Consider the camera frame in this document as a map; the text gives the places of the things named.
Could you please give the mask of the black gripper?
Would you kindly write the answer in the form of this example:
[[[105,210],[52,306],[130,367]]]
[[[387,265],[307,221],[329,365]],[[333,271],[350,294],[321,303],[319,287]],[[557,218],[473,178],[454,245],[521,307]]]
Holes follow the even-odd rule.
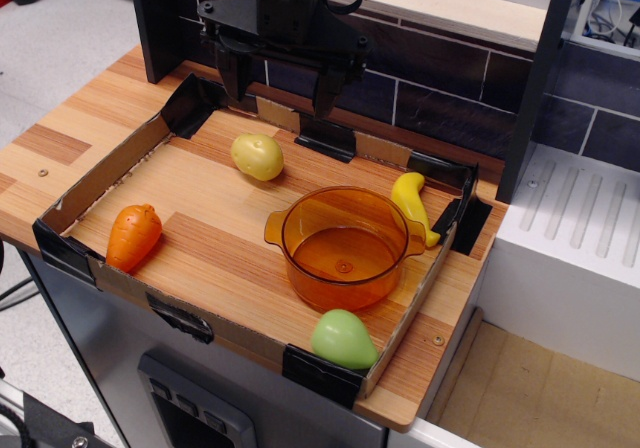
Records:
[[[372,49],[366,35],[342,20],[362,2],[205,0],[197,13],[205,22],[203,41],[216,56],[230,98],[244,98],[254,58],[289,63],[319,73],[312,105],[315,118],[326,118],[341,94],[343,79],[363,76]]]

